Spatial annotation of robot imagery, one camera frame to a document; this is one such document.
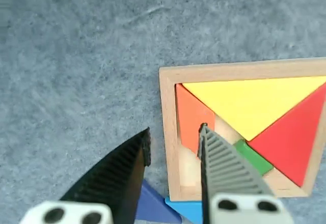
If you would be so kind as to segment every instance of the red triangle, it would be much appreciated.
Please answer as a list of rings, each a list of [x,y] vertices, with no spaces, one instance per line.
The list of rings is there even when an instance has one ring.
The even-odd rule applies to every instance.
[[[181,84],[176,85],[176,95],[181,143],[197,154],[200,125],[214,129],[215,114]]]
[[[304,182],[325,94],[326,83],[249,142],[254,150],[300,187]]]

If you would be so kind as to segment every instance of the yellow triangle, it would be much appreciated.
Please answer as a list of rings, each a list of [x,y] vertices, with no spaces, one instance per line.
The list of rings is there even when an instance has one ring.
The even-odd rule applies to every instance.
[[[326,82],[326,76],[184,83],[248,141]]]

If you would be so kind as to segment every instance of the carpet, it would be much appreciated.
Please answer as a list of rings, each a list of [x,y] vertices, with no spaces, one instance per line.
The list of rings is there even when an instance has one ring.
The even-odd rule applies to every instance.
[[[145,178],[167,196],[159,67],[326,56],[326,0],[6,4],[0,223],[18,223],[31,206],[58,199],[148,126],[152,165]],[[295,223],[324,223],[325,154],[312,195],[283,202]]]

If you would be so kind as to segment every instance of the screw hole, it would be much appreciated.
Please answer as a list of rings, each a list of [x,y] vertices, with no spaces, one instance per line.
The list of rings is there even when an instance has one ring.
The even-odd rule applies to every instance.
[[[55,208],[48,211],[44,217],[45,223],[53,224],[62,219],[64,215],[64,210],[62,208]]]
[[[268,201],[260,201],[258,203],[258,209],[263,211],[270,211],[270,212],[277,211],[276,205]]]
[[[218,207],[224,210],[237,210],[237,205],[230,200],[222,200],[219,202]]]
[[[92,212],[83,218],[82,224],[98,224],[101,221],[101,214]]]

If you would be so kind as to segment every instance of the tangram puzzle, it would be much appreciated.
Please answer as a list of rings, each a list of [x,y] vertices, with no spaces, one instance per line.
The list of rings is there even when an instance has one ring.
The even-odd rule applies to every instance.
[[[233,144],[278,197],[311,193],[326,141],[326,60],[164,67],[171,201],[201,199],[201,123]]]

